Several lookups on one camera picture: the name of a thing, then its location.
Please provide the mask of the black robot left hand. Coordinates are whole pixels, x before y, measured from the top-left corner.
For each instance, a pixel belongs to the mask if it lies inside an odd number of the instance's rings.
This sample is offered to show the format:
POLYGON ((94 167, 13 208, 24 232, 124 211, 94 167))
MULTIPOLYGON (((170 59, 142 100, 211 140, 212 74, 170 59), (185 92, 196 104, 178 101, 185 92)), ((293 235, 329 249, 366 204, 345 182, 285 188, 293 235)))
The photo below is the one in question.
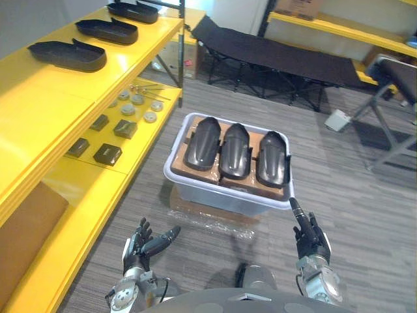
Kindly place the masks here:
POLYGON ((175 226, 169 231, 153 237, 150 223, 143 217, 132 236, 126 240, 122 255, 123 274, 129 269, 139 266, 145 271, 149 271, 150 258, 165 250, 177 238, 180 231, 181 227, 175 226))

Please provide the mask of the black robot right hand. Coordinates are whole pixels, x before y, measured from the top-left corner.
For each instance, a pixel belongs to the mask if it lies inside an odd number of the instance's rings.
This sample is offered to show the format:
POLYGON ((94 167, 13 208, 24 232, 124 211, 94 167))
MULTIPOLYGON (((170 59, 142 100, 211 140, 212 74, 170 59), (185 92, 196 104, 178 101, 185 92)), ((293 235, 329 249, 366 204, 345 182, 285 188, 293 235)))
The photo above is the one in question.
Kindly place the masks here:
POLYGON ((317 223, 314 213, 305 214, 296 198, 289 198, 291 209, 299 224, 293 228, 295 233, 298 259, 307 256, 320 256, 330 263, 331 248, 324 231, 317 223))

